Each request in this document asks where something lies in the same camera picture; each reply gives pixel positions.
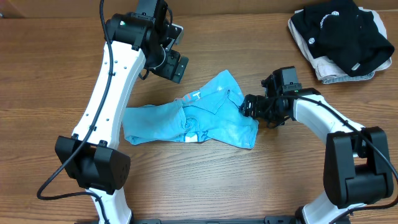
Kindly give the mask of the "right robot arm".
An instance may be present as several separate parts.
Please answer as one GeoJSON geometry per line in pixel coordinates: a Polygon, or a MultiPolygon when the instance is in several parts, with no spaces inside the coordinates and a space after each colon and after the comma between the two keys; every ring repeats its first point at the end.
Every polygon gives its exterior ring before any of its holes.
{"type": "Polygon", "coordinates": [[[397,205],[389,198],[397,170],[389,157],[385,132],[366,128],[330,106],[319,91],[303,88],[295,67],[282,67],[261,82],[265,94],[246,95],[239,110],[261,118],[269,129],[288,119],[306,125],[325,143],[324,191],[293,216],[266,216],[265,223],[349,223],[354,212],[383,210],[397,205]]]}

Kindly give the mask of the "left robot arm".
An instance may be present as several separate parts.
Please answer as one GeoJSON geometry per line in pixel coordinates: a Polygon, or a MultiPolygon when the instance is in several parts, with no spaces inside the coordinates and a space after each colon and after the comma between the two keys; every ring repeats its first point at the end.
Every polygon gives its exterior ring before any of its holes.
{"type": "Polygon", "coordinates": [[[137,79],[149,73],[179,83],[188,58],[174,51],[183,28],[163,0],[140,1],[134,12],[102,20],[105,45],[101,70],[81,120],[55,152],[96,207],[100,223],[132,223],[124,184],[131,160],[118,150],[121,123],[137,79]]]}

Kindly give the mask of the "light blue t-shirt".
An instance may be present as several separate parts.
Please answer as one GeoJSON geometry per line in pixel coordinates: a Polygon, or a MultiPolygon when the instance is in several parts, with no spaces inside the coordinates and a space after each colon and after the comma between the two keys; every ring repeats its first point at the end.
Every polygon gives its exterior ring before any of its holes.
{"type": "Polygon", "coordinates": [[[243,93],[228,70],[199,90],[164,105],[126,108],[125,140],[133,145],[151,141],[205,142],[210,139],[252,149],[259,129],[257,120],[243,116],[243,93]]]}

